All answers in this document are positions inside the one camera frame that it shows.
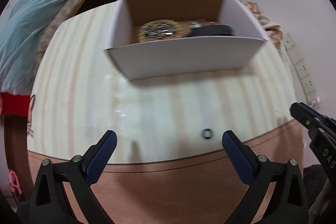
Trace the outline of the pink slipper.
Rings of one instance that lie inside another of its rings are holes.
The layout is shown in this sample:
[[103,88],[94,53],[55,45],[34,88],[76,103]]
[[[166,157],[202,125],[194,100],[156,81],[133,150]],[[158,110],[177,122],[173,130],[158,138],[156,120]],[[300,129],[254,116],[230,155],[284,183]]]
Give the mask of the pink slipper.
[[19,196],[22,195],[22,189],[18,180],[18,176],[14,170],[9,169],[9,189],[12,193],[16,193]]

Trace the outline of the beige checkered cloth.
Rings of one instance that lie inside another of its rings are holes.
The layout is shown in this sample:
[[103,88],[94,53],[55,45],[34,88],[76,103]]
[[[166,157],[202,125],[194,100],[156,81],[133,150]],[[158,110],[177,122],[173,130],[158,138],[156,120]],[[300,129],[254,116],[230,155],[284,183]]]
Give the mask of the beige checkered cloth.
[[270,41],[275,46],[275,48],[277,50],[280,50],[281,41],[284,36],[281,26],[276,22],[274,22],[272,19],[268,18],[266,15],[264,15],[260,11],[257,3],[245,2],[244,6],[253,14],[253,16],[260,23],[260,25],[265,30],[266,34],[268,35]]

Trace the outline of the bed with checkered mattress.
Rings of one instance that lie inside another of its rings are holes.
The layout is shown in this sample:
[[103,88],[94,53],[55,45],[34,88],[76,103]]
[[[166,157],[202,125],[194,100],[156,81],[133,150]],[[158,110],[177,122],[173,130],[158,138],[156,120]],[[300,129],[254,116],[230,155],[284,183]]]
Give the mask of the bed with checkered mattress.
[[[42,58],[52,39],[52,36],[59,28],[60,24],[69,19],[79,10],[80,6],[83,4],[84,1],[85,0],[67,0],[62,8],[52,18],[51,22],[47,24],[45,28],[43,28],[42,36],[39,40],[38,51],[33,66],[34,80],[37,74],[38,67],[41,64]],[[6,23],[9,21],[14,6],[7,12],[3,26],[1,26],[1,31],[4,29]],[[26,117],[29,112],[30,96],[31,93],[28,95],[14,95],[1,92],[1,115],[17,115],[21,117]]]

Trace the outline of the striped tablecloth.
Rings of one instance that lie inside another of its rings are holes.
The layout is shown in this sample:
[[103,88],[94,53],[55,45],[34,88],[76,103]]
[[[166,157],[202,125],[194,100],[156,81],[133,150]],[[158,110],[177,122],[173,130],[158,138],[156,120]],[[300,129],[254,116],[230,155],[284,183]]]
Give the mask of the striped tablecloth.
[[242,70],[131,82],[104,52],[115,9],[95,8],[56,30],[34,82],[30,152],[70,159],[113,130],[112,164],[169,161],[218,151],[226,130],[251,141],[293,121],[293,85],[271,43]]

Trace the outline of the black band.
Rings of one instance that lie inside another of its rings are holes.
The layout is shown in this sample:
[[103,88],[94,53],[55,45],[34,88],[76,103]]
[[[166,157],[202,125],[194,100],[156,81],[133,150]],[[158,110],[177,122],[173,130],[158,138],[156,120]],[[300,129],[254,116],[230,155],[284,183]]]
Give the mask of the black band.
[[233,36],[234,31],[227,25],[208,25],[193,28],[187,37],[196,36]]

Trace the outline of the white cardboard box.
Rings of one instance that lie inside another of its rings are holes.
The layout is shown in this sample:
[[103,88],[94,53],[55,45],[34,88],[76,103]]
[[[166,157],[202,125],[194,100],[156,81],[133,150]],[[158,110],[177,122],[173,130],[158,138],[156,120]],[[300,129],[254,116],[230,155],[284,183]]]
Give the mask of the white cardboard box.
[[[129,80],[240,69],[268,36],[239,0],[117,0],[105,50]],[[233,36],[187,37],[227,25]]]

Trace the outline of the light blue duvet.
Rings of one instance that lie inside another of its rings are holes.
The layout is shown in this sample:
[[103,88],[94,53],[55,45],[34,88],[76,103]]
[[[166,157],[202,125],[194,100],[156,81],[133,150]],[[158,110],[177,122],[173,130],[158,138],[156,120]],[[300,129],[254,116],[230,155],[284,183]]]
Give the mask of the light blue duvet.
[[42,30],[67,0],[20,0],[1,31],[1,92],[28,95]]

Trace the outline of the white wall socket strip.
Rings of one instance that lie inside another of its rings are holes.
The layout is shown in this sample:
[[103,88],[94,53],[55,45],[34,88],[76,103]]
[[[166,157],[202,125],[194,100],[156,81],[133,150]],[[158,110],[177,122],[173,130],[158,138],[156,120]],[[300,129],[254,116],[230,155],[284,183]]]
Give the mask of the white wall socket strip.
[[284,36],[283,44],[290,59],[291,65],[294,68],[297,78],[300,82],[306,104],[314,110],[320,109],[321,99],[318,95],[317,89],[315,88],[310,70],[308,69],[303,55],[299,51],[290,34],[286,34]]

